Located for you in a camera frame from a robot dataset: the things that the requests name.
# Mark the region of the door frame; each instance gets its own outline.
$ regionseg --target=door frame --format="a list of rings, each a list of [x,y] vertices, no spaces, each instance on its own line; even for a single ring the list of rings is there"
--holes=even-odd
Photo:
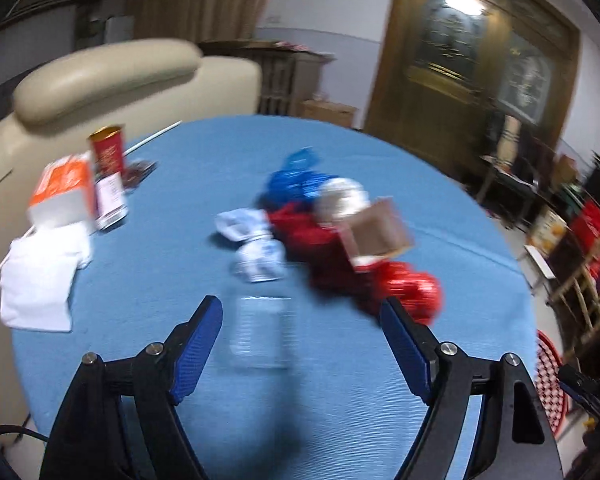
[[[365,125],[363,127],[363,131],[365,132],[370,131],[370,124],[380,113],[382,99],[389,89],[390,79],[395,70],[395,61],[400,59],[404,41],[410,34],[410,31],[408,30],[410,25],[404,26],[405,23],[411,21],[412,9],[408,4],[409,1],[410,0],[392,0],[392,8],[384,34],[384,40],[382,42],[382,53],[378,63],[378,70],[376,71],[370,104],[365,118]],[[568,32],[567,46],[559,49],[564,60],[560,67],[562,69],[562,77],[564,78],[563,98],[560,102],[555,104],[555,124],[550,131],[546,132],[545,136],[547,145],[554,148],[560,139],[569,106],[573,99],[578,61],[580,58],[580,31],[547,1],[532,1],[537,6],[541,7],[544,12],[548,13],[551,18],[557,21]],[[520,21],[520,18],[512,15],[512,12],[510,9],[506,8],[506,4],[503,4],[502,0],[490,0],[490,2],[494,6],[499,7],[504,13],[509,14],[512,21]]]

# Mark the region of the transparent plastic tray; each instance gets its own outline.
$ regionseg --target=transparent plastic tray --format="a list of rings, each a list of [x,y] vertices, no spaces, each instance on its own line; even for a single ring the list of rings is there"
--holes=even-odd
[[[294,348],[291,298],[247,296],[236,301],[237,319],[230,341],[234,364],[289,368]]]

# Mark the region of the door glass panel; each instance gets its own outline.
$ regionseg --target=door glass panel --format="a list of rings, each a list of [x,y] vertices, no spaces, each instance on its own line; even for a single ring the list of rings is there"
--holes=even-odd
[[[478,45],[486,31],[483,14],[471,15],[447,5],[448,0],[427,0],[423,32],[415,64],[459,82],[471,82]]]
[[[554,63],[515,32],[498,92],[500,107],[525,122],[538,124],[546,105]]]

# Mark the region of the silver bolt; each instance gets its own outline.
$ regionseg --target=silver bolt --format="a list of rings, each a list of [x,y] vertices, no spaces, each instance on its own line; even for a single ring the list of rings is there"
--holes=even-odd
[[[145,351],[149,355],[160,355],[164,350],[164,345],[162,343],[151,343],[147,345]]]
[[[83,365],[92,365],[98,360],[98,355],[95,352],[87,352],[82,356]]]
[[[504,360],[511,366],[518,366],[522,362],[517,355],[512,354],[511,352],[504,354]]]
[[[458,347],[453,343],[442,343],[440,345],[440,350],[445,355],[456,355],[458,353]]]

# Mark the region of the beige leather sofa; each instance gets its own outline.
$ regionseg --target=beige leather sofa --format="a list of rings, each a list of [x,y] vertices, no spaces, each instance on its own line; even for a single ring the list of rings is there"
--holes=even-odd
[[[14,111],[0,122],[0,261],[29,227],[26,206],[44,165],[85,151],[98,128],[124,124],[131,140],[179,120],[253,114],[259,92],[255,63],[203,57],[180,40],[100,46],[40,67],[16,88]],[[27,410],[10,331],[0,324],[0,424],[21,424]]]

